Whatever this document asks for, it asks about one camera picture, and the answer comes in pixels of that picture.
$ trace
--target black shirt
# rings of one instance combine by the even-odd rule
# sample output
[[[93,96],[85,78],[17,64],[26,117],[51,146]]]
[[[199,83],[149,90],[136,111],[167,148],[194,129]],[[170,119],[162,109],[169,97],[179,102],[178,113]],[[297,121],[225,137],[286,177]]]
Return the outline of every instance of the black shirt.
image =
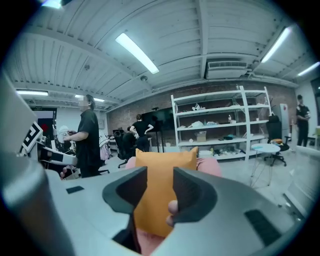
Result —
[[[136,138],[131,132],[127,132],[123,135],[122,145],[125,152],[130,151],[130,149],[135,145]]]
[[[149,124],[144,121],[136,121],[132,126],[135,128],[139,137],[143,137],[145,136],[146,130],[149,128],[148,125]]]
[[[305,118],[306,115],[308,114],[308,112],[309,112],[309,108],[305,105],[302,106],[299,104],[296,107],[296,115],[297,116],[301,116],[301,117]],[[298,126],[306,126],[306,125],[308,125],[308,121],[297,119],[297,124],[298,124]]]
[[[89,133],[88,137],[81,141],[76,141],[77,167],[100,166],[99,148],[99,125],[97,115],[87,109],[81,114],[81,121],[78,128],[79,132]]]

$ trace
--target tube light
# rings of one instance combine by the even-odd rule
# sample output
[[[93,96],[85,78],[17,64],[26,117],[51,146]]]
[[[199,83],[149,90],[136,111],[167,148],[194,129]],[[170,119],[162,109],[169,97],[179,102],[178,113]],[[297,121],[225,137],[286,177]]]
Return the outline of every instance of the tube light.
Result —
[[[40,96],[48,96],[47,91],[40,90],[17,90],[16,91],[20,95],[40,95]]]
[[[291,30],[286,27],[284,31],[281,33],[279,38],[276,40],[272,48],[268,51],[268,53],[263,57],[262,63],[265,63],[267,60],[270,59],[270,57],[276,52],[276,50],[282,45],[282,43],[286,40],[288,35],[290,34]]]
[[[46,7],[52,7],[52,8],[56,8],[59,9],[61,7],[61,0],[46,0],[42,6],[46,6]]]
[[[74,97],[76,98],[82,98],[83,95],[79,95],[79,94],[76,94]],[[96,102],[104,102],[105,100],[104,99],[100,99],[100,98],[93,98]]]
[[[148,56],[132,41],[125,33],[119,35],[115,41],[127,49],[134,57],[138,59],[152,74],[158,73],[159,69],[148,58]]]
[[[311,65],[310,67],[308,67],[307,69],[305,69],[304,71],[300,72],[298,74],[299,77],[303,76],[304,74],[310,72],[311,70],[314,70],[316,67],[318,67],[320,65],[320,61],[314,63],[313,65]]]

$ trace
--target ceiling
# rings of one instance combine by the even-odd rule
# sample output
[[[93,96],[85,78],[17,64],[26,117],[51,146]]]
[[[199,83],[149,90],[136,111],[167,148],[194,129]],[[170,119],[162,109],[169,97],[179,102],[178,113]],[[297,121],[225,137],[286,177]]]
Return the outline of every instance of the ceiling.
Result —
[[[284,27],[291,33],[265,63]],[[151,74],[115,39],[126,33],[158,67]],[[208,61],[247,63],[239,79],[297,86],[297,74],[316,62],[303,33],[269,1],[73,0],[41,7],[3,65],[31,106],[76,108],[75,94],[103,99],[110,111],[178,87],[206,83]]]

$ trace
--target brick wall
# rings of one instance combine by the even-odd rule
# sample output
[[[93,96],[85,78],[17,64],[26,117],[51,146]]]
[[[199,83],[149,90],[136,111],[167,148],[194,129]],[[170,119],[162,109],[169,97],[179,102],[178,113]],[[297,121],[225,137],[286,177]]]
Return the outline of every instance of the brick wall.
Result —
[[[142,100],[138,100],[131,104],[120,107],[112,112],[107,114],[107,123],[108,123],[108,133],[112,134],[112,131],[122,127],[124,130],[128,126],[131,126],[136,121],[137,114],[143,114],[147,112],[151,112],[152,108],[158,107],[160,109],[171,108],[171,95],[175,98],[185,97],[195,94],[204,94],[211,92],[221,92],[221,91],[231,91],[236,90],[236,85],[243,86],[245,90],[263,90],[264,86],[266,86],[269,98],[272,99],[271,106],[278,105],[280,103],[286,103],[288,105],[289,119],[296,116],[296,94],[295,90],[284,87],[282,85],[274,85],[269,83],[262,82],[250,82],[250,81],[238,81],[238,82],[225,82],[225,83],[207,83],[207,84],[199,84],[192,85],[188,87],[183,87],[171,91],[167,91],[161,94],[157,94],[155,96],[151,96]],[[264,103],[264,97],[257,97],[256,102],[248,100],[248,103]],[[220,100],[216,102],[207,102],[200,104],[203,107],[214,108],[217,106],[224,107],[228,103],[228,100]],[[186,109],[190,109],[191,105],[183,106]],[[185,117],[181,120],[181,125],[189,126],[191,123],[200,120],[204,121],[214,121],[214,122],[227,122],[229,113],[217,113],[211,115],[202,115],[197,117]],[[259,115],[260,120],[267,119],[269,115],[269,111],[263,109]],[[250,111],[250,120],[255,121],[258,117],[257,111]],[[244,114],[239,111],[239,119],[244,119]],[[239,126],[238,132],[243,135],[245,132],[245,126]],[[252,133],[259,133],[259,125],[251,126]],[[236,134],[236,127],[225,127],[225,128],[215,128],[207,130],[207,138],[218,138],[222,135],[226,134]],[[155,135],[151,132],[153,140],[152,144],[155,145]],[[182,139],[195,139],[196,136],[193,131],[184,131],[182,133]],[[171,146],[176,145],[175,132],[174,131],[164,131],[163,132],[164,143],[169,142]]]

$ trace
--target refrigerator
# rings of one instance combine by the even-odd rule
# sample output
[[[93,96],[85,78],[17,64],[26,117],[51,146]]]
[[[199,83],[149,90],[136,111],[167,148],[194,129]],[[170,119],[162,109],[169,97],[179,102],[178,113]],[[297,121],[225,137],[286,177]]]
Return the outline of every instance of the refrigerator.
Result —
[[[282,125],[282,140],[285,142],[285,136],[289,136],[290,132],[288,105],[280,103],[272,108],[272,112],[279,117]]]

